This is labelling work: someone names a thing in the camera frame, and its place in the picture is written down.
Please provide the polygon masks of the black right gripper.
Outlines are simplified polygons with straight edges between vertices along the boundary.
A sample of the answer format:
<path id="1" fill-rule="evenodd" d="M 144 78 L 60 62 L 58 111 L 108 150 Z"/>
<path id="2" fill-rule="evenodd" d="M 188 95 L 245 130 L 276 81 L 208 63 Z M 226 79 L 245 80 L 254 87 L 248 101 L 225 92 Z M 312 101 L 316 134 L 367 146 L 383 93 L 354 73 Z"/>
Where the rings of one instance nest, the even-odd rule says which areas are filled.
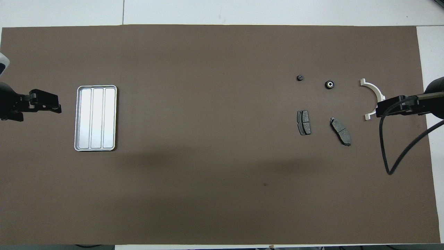
<path id="1" fill-rule="evenodd" d="M 432 81 L 425 92 L 417 95 L 398 95 L 394 98 L 384 100 L 384 105 L 376 108 L 376 117 L 409 115 L 412 109 L 409 106 L 417 104 L 420 106 L 418 115 L 433 114 L 435 117 L 444 118 L 444 78 L 440 77 Z"/>

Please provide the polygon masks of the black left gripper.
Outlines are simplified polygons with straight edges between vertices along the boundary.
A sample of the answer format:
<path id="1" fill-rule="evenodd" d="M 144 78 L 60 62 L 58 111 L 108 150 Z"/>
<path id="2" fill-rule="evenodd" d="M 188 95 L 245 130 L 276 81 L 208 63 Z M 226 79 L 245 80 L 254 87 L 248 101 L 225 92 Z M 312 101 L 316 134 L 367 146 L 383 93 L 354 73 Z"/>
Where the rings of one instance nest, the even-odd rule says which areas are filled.
<path id="1" fill-rule="evenodd" d="M 58 96 L 43 90 L 31 90 L 29 96 L 16 93 L 8 84 L 0 83 L 0 118 L 1 120 L 13 120 L 22 122 L 23 112 L 49 111 L 57 114 L 62 113 Z"/>

